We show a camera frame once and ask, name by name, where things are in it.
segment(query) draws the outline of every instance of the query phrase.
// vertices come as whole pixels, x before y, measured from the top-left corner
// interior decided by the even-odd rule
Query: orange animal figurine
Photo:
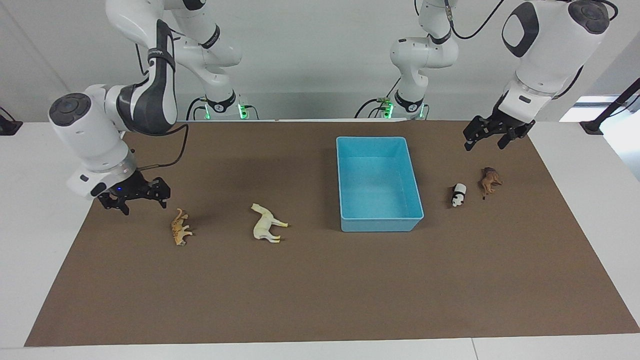
[[[482,171],[484,177],[480,181],[480,184],[484,189],[484,194],[482,196],[482,199],[484,200],[487,195],[495,192],[495,190],[492,188],[492,185],[502,185],[502,180],[500,180],[500,175],[498,175],[498,172],[495,171],[495,169],[492,167],[486,167]]]
[[[182,223],[189,218],[189,215],[184,213],[182,209],[178,209],[178,216],[171,222],[171,230],[173,232],[173,239],[178,246],[185,246],[187,242],[184,240],[185,236],[193,235],[191,231],[187,231],[189,226],[182,226]]]

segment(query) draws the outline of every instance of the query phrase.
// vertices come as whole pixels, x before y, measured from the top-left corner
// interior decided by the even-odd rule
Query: cable
[[[389,90],[389,92],[387,93],[386,97],[389,97],[391,95],[391,93],[394,91],[394,89],[396,88],[396,86],[398,86],[398,83],[400,82],[400,79],[402,79],[402,76],[400,78],[398,78],[398,80],[396,81],[396,83],[394,84],[394,86],[391,87],[391,90]],[[376,118],[378,117],[378,114],[380,113],[380,110],[376,111]]]
[[[380,110],[384,110],[384,108],[375,108],[375,109],[371,110],[371,112],[369,113],[369,116],[367,118],[371,119],[371,115],[373,115],[373,112],[376,111],[376,110],[378,112],[380,112]]]
[[[554,96],[554,98],[552,100],[558,100],[562,96],[564,96],[567,92],[569,92],[569,90],[571,90],[571,88],[574,86],[575,82],[578,81],[578,78],[580,77],[580,74],[582,74],[582,70],[583,69],[584,69],[584,65],[581,66],[578,69],[578,72],[575,73],[575,77],[573,78],[573,80],[571,80],[571,83],[569,84],[569,86],[563,92],[561,92],[559,95]]]
[[[609,21],[612,21],[613,19],[618,17],[618,7],[614,3],[610,2],[609,0],[594,0],[594,1],[611,6],[611,8],[613,9],[613,16],[609,18]]]
[[[191,109],[193,109],[193,105],[195,105],[196,102],[198,102],[198,101],[203,101],[204,102],[203,99],[205,99],[205,97],[197,97],[197,98],[193,99],[193,101],[191,101],[191,104],[189,104],[189,110],[187,110],[187,115],[185,116],[185,119],[184,119],[185,121],[189,121],[189,115],[191,115]]]
[[[204,101],[202,99],[204,99],[204,98],[203,97],[197,97],[197,98],[193,99],[193,101],[191,101],[191,104],[189,105],[189,110],[187,110],[186,116],[184,117],[185,121],[189,120],[189,115],[191,114],[191,109],[193,108],[193,105],[198,101]],[[178,158],[175,161],[173,161],[173,162],[171,162],[169,164],[148,165],[146,167],[138,168],[138,170],[145,171],[145,170],[150,170],[152,168],[170,167],[170,166],[173,166],[173,165],[177,164],[178,161],[180,161],[182,159],[182,155],[184,154],[184,149],[186,149],[186,147],[187,147],[187,139],[189,138],[189,124],[183,124],[180,127],[178,127],[177,129],[168,131],[168,132],[166,132],[164,134],[146,134],[146,133],[143,133],[144,135],[160,137],[160,136],[173,135],[173,134],[177,133],[178,131],[180,131],[182,129],[185,129],[185,131],[184,131],[184,139],[182,140],[182,148],[180,149],[180,154],[178,155]]]
[[[444,0],[445,6],[448,9],[448,13],[451,14],[451,6],[449,5],[449,0]],[[449,17],[449,24],[451,25],[451,31],[453,31],[453,33],[460,38],[461,40],[468,40],[476,35],[478,35],[478,33],[484,28],[485,25],[487,25],[487,23],[489,23],[489,20],[491,20],[491,18],[493,17],[493,15],[495,14],[496,11],[498,11],[498,9],[500,8],[500,6],[502,5],[502,3],[504,3],[504,0],[500,0],[500,2],[498,3],[498,5],[495,6],[495,8],[493,9],[493,11],[491,12],[491,14],[489,14],[489,16],[486,18],[486,20],[483,22],[482,25],[480,25],[480,27],[478,28],[478,30],[476,30],[476,32],[474,32],[473,34],[471,34],[470,36],[464,37],[460,34],[458,34],[458,32],[456,31],[456,28],[453,25],[453,16],[451,15]]]
[[[136,44],[136,54],[138,54],[138,65],[140,65],[140,72],[142,73],[142,76],[146,76],[149,73],[149,70],[146,70],[142,68],[142,57],[140,56],[140,47],[138,47],[138,45]]]
[[[389,97],[389,95],[391,95],[391,93],[394,91],[394,89],[396,88],[396,86],[398,86],[398,83],[400,82],[400,79],[402,79],[402,77],[398,78],[398,80],[396,81],[396,83],[394,84],[394,86],[391,88],[391,90],[389,90],[389,92],[387,93],[386,97]]]
[[[198,110],[204,110],[207,111],[207,108],[205,106],[198,106],[197,108],[193,109],[193,118],[192,120],[195,121],[196,120],[196,112]]]
[[[372,102],[376,102],[376,101],[378,101],[378,100],[377,100],[377,99],[371,99],[371,100],[369,100],[369,101],[365,102],[365,103],[360,107],[360,109],[358,109],[358,112],[356,113],[356,116],[354,116],[353,118],[354,118],[354,119],[357,119],[357,118],[358,118],[358,115],[360,114],[360,112],[361,112],[362,110],[364,110],[364,108],[365,108],[367,105],[369,105],[369,104],[370,104],[370,103],[372,103]]]
[[[640,98],[640,94],[638,94],[638,95],[636,96],[636,98],[635,98],[632,102],[630,102],[630,103],[629,103],[629,105],[625,106],[625,108],[624,108],[624,109],[622,109],[622,110],[618,111],[617,113],[613,113],[613,114],[609,115],[609,116],[607,117],[607,119],[608,119],[608,118],[610,118],[610,117],[614,117],[614,116],[616,116],[616,115],[619,115],[619,114],[623,113],[625,110],[629,109],[633,104],[635,104],[635,103],[636,103],[636,101],[638,100],[638,98]]]
[[[13,122],[15,122],[15,118],[14,118],[14,117],[9,113],[9,111],[6,111],[2,106],[0,106],[0,110],[2,110],[2,111],[3,111],[3,113],[5,113],[5,114],[9,115],[9,117],[11,118],[11,120],[12,120]]]
[[[258,109],[255,106],[253,106],[253,105],[245,105],[244,107],[253,109],[255,111],[255,118],[260,120],[260,115],[258,115]]]
[[[181,33],[180,31],[174,30],[171,26],[169,26],[169,30],[171,30],[172,32],[174,32],[174,33],[176,33],[176,34],[178,34],[178,35],[182,35],[182,36],[184,36],[184,37],[185,37],[185,36],[187,36],[187,35],[185,35],[185,34]]]
[[[152,135],[152,136],[167,136],[167,135],[171,135],[171,134],[175,134],[178,131],[185,129],[184,130],[184,139],[182,140],[182,148],[180,149],[180,154],[178,155],[178,158],[176,160],[174,160],[171,163],[168,164],[154,164],[154,165],[149,165],[146,167],[141,167],[138,168],[139,171],[146,171],[146,170],[150,170],[152,168],[161,168],[161,167],[170,167],[173,166],[175,164],[177,164],[181,159],[182,159],[182,155],[184,154],[184,149],[186,149],[187,147],[187,139],[189,138],[189,124],[184,124],[180,127],[178,127],[176,130],[173,131],[169,131],[168,133],[165,134],[161,134],[161,135]]]

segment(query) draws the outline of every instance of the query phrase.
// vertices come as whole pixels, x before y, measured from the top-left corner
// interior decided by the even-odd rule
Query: black stand
[[[629,100],[629,98],[635,94],[638,90],[640,90],[640,78],[638,78],[631,86],[626,89],[614,102],[611,103],[595,120],[592,121],[582,121],[580,126],[584,129],[584,132],[589,135],[602,135],[602,131],[600,131],[600,125],[611,117],[614,111],[616,111],[620,106],[622,106],[625,101]]]
[[[22,126],[22,121],[9,121],[0,115],[0,136],[15,135]]]

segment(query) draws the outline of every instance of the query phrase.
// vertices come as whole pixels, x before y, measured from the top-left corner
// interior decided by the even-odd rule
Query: white table
[[[638,321],[640,183],[601,136],[587,136],[577,124],[541,122],[530,136]],[[90,202],[66,189],[65,181],[78,161],[49,124],[25,124],[16,136],[0,138],[0,154],[0,359],[640,358],[640,334],[23,348]]]

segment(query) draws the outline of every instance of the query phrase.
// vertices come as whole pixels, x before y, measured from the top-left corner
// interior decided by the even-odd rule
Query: white horse figurine
[[[262,217],[260,218],[260,220],[258,220],[258,224],[255,224],[255,227],[253,228],[253,237],[258,240],[267,239],[270,243],[279,243],[280,237],[273,236],[269,232],[269,229],[272,225],[288,227],[289,224],[277,220],[273,217],[273,214],[269,210],[263,208],[258,204],[251,205],[251,209],[257,213],[262,214]]]

